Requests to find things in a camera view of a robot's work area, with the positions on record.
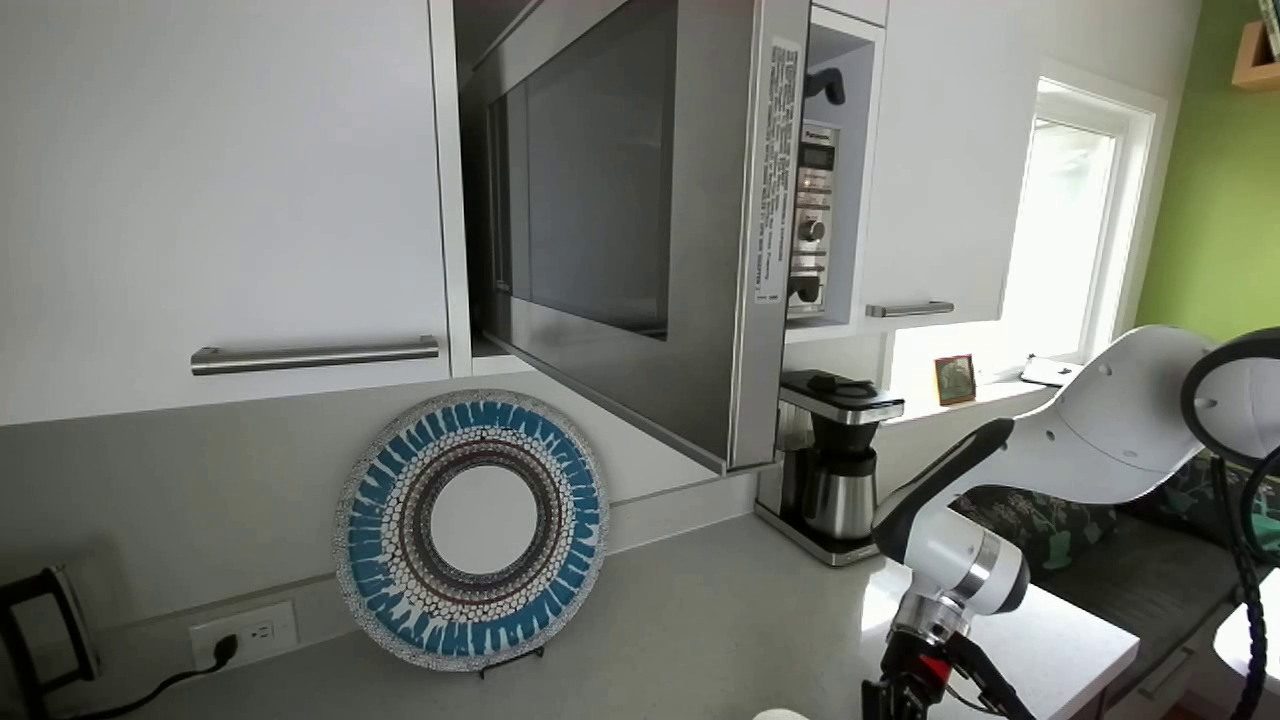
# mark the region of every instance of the coffee maker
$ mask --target coffee maker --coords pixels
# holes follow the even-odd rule
[[[781,464],[760,471],[755,512],[831,566],[876,553],[876,451],[884,420],[902,415],[901,397],[870,380],[822,370],[782,374]]]

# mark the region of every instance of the microwave door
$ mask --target microwave door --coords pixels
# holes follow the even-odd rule
[[[719,473],[771,462],[809,4],[599,5],[544,0],[463,91],[481,327]]]

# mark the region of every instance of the microwave label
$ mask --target microwave label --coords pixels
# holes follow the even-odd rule
[[[768,108],[760,173],[760,208],[755,246],[755,302],[776,304],[787,295],[787,243],[791,242],[791,201],[795,178],[796,102],[800,79],[800,47],[781,37],[773,38],[769,58]]]

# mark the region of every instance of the microwave control panel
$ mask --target microwave control panel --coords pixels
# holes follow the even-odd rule
[[[800,131],[795,231],[787,278],[787,318],[812,318],[827,307],[832,199],[840,131],[805,123]]]

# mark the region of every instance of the electrical outlet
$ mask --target electrical outlet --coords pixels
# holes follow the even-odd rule
[[[239,639],[239,648],[228,667],[256,662],[298,644],[293,601],[289,600],[192,625],[187,633],[197,670],[214,664],[214,644],[227,635]]]

